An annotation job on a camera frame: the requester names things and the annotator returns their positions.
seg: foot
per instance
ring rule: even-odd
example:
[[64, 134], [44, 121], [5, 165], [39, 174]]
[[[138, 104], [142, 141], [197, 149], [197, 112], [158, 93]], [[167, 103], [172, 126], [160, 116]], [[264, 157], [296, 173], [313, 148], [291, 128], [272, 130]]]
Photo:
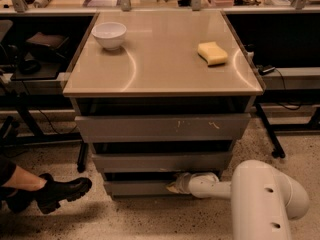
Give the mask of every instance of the foot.
[[[53, 177], [49, 173], [41, 174], [39, 177], [46, 179], [47, 181], [53, 181]], [[13, 213], [19, 213], [24, 211], [31, 204], [33, 198], [33, 192], [18, 190], [14, 195], [7, 197], [5, 201]]]
[[43, 214], [49, 214], [60, 207], [59, 201], [75, 201], [91, 188], [88, 178], [78, 178], [70, 182], [47, 181], [44, 188], [35, 191], [35, 199]]

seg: sponge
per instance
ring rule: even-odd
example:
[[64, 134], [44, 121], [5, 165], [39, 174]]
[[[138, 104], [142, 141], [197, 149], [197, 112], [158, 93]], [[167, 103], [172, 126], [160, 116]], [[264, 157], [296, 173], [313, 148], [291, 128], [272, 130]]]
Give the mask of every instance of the sponge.
[[219, 47], [216, 42], [200, 43], [198, 53], [207, 61], [208, 66], [226, 63], [228, 59], [227, 52]]

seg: countertop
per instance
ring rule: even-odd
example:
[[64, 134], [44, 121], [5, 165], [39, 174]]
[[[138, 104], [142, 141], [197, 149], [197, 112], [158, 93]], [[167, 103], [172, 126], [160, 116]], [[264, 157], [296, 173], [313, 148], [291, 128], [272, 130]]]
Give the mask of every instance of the countertop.
[[[116, 51], [89, 36], [64, 89], [66, 97], [260, 95], [263, 88], [219, 10], [101, 11], [96, 24], [121, 22]], [[208, 67], [198, 44], [215, 41], [228, 53]]]

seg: floor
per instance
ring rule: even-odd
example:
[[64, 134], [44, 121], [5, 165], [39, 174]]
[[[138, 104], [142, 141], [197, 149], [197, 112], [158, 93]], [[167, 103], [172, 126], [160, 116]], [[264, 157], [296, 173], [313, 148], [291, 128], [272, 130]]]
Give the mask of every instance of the floor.
[[[66, 128], [66, 125], [73, 127], [72, 123], [59, 127]], [[305, 187], [311, 200], [307, 215], [290, 221], [293, 239], [318, 239], [320, 135], [279, 136], [279, 140], [286, 152], [285, 159], [271, 156], [273, 147], [266, 130], [253, 115], [234, 148], [233, 159], [222, 180], [230, 180], [235, 167], [248, 159], [264, 161], [288, 174]], [[82, 199], [61, 202], [62, 207], [49, 215], [42, 215], [35, 202], [18, 215], [4, 204], [0, 210], [0, 239], [232, 239], [230, 201], [191, 197], [111, 200], [90, 155], [85, 172], [78, 173], [79, 149], [79, 143], [68, 143], [4, 150], [6, 156], [36, 174], [49, 172], [57, 181], [85, 176], [93, 181], [93, 187]]]

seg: white robotic arm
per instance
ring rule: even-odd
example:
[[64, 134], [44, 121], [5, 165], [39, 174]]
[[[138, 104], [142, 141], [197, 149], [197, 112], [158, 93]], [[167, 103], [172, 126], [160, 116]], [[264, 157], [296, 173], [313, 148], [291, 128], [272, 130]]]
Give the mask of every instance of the white robotic arm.
[[183, 173], [167, 188], [231, 199], [234, 240], [291, 240], [288, 219], [299, 219], [309, 209], [308, 194], [297, 181], [256, 160], [238, 165], [231, 182], [219, 182], [213, 173]]

